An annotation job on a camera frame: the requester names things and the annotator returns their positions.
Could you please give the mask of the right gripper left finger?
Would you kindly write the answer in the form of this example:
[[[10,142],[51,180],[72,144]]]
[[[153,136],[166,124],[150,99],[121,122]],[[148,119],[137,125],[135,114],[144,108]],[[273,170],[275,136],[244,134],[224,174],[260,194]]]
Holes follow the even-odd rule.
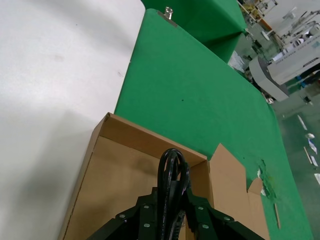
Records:
[[[140,196],[135,206],[117,214],[92,234],[93,240],[155,240],[158,189]]]

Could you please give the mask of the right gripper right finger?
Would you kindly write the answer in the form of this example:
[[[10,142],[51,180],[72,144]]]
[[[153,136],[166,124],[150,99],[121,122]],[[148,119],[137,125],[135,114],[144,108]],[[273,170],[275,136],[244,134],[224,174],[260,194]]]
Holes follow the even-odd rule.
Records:
[[[211,207],[189,188],[183,194],[187,224],[197,240],[261,240],[262,237],[231,216]]]

